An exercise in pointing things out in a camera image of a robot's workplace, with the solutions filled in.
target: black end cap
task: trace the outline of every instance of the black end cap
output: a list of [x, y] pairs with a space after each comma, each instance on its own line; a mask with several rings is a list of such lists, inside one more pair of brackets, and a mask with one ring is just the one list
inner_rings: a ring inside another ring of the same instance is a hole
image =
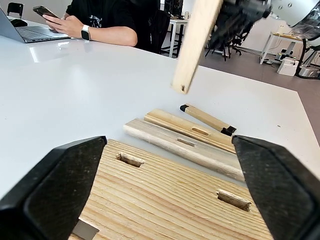
[[237, 129], [235, 128], [235, 127], [233, 127], [233, 126], [229, 126], [228, 128], [223, 128], [222, 130], [221, 130], [221, 133], [222, 134], [225, 134], [225, 135], [227, 135], [227, 136], [232, 136], [232, 134], [236, 131]]
[[188, 105], [182, 105], [181, 107], [180, 107], [180, 110], [182, 111], [182, 112], [185, 112], [186, 111], [186, 108], [188, 108], [189, 106]]

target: smartphone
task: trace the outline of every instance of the smartphone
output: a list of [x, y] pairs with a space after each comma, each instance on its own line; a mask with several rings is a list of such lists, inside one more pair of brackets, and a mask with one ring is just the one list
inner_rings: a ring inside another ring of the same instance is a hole
[[39, 14], [41, 17], [42, 15], [48, 15], [54, 18], [59, 18], [57, 17], [55, 14], [53, 14], [48, 8], [46, 8], [45, 6], [35, 6], [33, 8], [33, 11], [36, 12], [37, 14]]

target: mortise slot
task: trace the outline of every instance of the mortise slot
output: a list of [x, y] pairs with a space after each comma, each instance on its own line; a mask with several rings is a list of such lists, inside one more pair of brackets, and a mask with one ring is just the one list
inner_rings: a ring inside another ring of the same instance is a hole
[[180, 143], [183, 143], [183, 144], [189, 145], [189, 146], [191, 146], [191, 147], [194, 147], [194, 146], [195, 146], [195, 144], [194, 144], [193, 142], [190, 142], [190, 141], [184, 140], [184, 139], [182, 139], [182, 138], [177, 138], [176, 140], [177, 140], [178, 142], [180, 142]]
[[197, 132], [197, 133], [199, 133], [199, 134], [203, 134], [203, 135], [206, 135], [206, 136], [209, 135], [209, 133], [207, 133], [206, 131], [203, 131], [203, 130], [197, 128], [197, 127], [193, 127], [193, 128], [192, 128], [192, 131], [195, 131], [195, 132]]
[[93, 240], [98, 232], [99, 232], [98, 228], [79, 219], [78, 223], [76, 224], [76, 226], [74, 227], [74, 229], [72, 231], [74, 236], [72, 236], [71, 239], [73, 239], [73, 240], [80, 240], [80, 239], [81, 240]]
[[137, 167], [137, 168], [140, 168], [140, 166], [145, 163], [145, 160], [143, 160], [139, 157], [124, 153], [124, 152], [119, 152], [116, 155], [116, 159], [118, 159], [122, 162], [125, 162], [126, 164], [129, 164], [131, 166]]
[[218, 189], [216, 194], [218, 195], [218, 199], [224, 201], [225, 203], [231, 204], [241, 210], [246, 212], [250, 211], [251, 202], [244, 199], [243, 197], [234, 195], [231, 192]]

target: wood grain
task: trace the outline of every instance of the wood grain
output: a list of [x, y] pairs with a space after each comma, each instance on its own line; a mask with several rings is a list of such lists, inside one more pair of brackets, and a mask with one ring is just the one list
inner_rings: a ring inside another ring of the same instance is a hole
[[230, 127], [230, 124], [227, 124], [214, 116], [192, 106], [191, 104], [187, 103], [184, 112], [189, 114], [190, 116], [198, 119], [199, 121], [207, 124], [208, 126], [216, 129], [217, 131], [221, 132], [223, 128], [227, 129]]
[[172, 87], [187, 94], [197, 70], [208, 35], [220, 12], [223, 0], [196, 0], [188, 23]]
[[71, 235], [69, 236], [68, 240], [84, 240], [83, 238], [75, 235], [74, 233], [71, 233]]
[[[131, 166], [119, 152], [145, 162]], [[95, 240], [272, 239], [254, 204], [243, 211], [217, 189], [253, 203], [244, 187], [109, 139], [81, 218], [99, 228]]]
[[217, 173], [245, 182], [238, 158], [231, 152], [138, 118], [125, 124], [123, 129], [133, 137], [156, 145]]
[[158, 126], [186, 135], [214, 147], [236, 153], [230, 136], [209, 127], [196, 124], [160, 109], [155, 109], [144, 116], [144, 120]]

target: white watch strap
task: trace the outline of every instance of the white watch strap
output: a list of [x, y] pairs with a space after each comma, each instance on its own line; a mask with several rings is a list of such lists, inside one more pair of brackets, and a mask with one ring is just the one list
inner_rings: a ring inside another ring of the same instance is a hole
[[88, 25], [83, 25], [82, 30], [86, 31], [86, 32], [89, 32], [89, 26]]

